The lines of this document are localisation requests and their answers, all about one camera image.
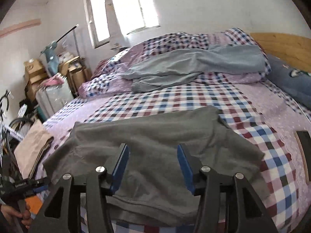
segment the orange object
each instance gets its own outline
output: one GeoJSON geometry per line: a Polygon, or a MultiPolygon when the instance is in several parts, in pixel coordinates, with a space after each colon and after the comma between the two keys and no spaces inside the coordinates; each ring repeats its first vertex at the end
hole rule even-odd
{"type": "Polygon", "coordinates": [[[42,207],[41,200],[37,196],[33,196],[25,199],[25,201],[30,206],[30,212],[38,214],[40,208],[42,207]]]}

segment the window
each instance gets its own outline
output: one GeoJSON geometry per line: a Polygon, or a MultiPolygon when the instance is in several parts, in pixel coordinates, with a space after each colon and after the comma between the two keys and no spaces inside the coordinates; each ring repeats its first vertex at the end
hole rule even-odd
{"type": "MultiPolygon", "coordinates": [[[[122,34],[159,25],[153,0],[113,0],[122,34]]],[[[109,42],[105,0],[85,0],[86,17],[94,48],[109,42]]]]}

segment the bicycle tire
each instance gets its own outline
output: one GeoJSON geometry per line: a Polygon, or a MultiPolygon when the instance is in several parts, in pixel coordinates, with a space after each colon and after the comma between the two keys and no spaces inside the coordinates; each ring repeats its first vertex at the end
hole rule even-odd
{"type": "MultiPolygon", "coordinates": [[[[25,118],[25,117],[21,117],[21,118],[16,118],[14,119],[10,124],[9,124],[9,127],[13,128],[13,126],[17,123],[22,123],[24,122],[25,124],[26,123],[29,123],[31,126],[34,124],[34,122],[28,118],[25,118]]],[[[10,153],[12,153],[11,156],[14,156],[13,153],[14,153],[14,149],[11,148],[10,146],[10,131],[7,131],[6,132],[6,136],[5,136],[5,144],[6,144],[6,147],[7,147],[7,150],[10,153]]]]}

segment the silver suitcase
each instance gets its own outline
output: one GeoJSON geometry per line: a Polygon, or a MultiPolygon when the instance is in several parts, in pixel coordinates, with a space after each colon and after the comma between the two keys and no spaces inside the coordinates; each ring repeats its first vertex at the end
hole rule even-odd
{"type": "Polygon", "coordinates": [[[39,89],[36,93],[36,100],[46,118],[53,116],[73,100],[67,79],[65,79],[65,83],[62,85],[39,89]]]}

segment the white wall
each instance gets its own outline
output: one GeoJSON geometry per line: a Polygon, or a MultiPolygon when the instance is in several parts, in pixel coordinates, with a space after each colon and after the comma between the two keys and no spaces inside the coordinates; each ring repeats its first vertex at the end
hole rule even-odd
{"type": "MultiPolygon", "coordinates": [[[[231,27],[311,38],[311,30],[291,0],[154,0],[154,3],[161,27],[128,35],[131,45],[170,32],[212,33],[231,27]]],[[[92,69],[115,54],[109,45],[92,48],[83,0],[50,0],[47,11],[51,40],[80,24],[79,47],[92,69]]]]}
{"type": "Polygon", "coordinates": [[[23,29],[0,38],[0,95],[9,89],[15,97],[14,100],[10,100],[7,123],[16,118],[19,102],[25,98],[24,61],[38,58],[40,51],[48,43],[45,11],[44,6],[11,9],[0,24],[2,30],[28,20],[41,19],[40,26],[23,29]]]}

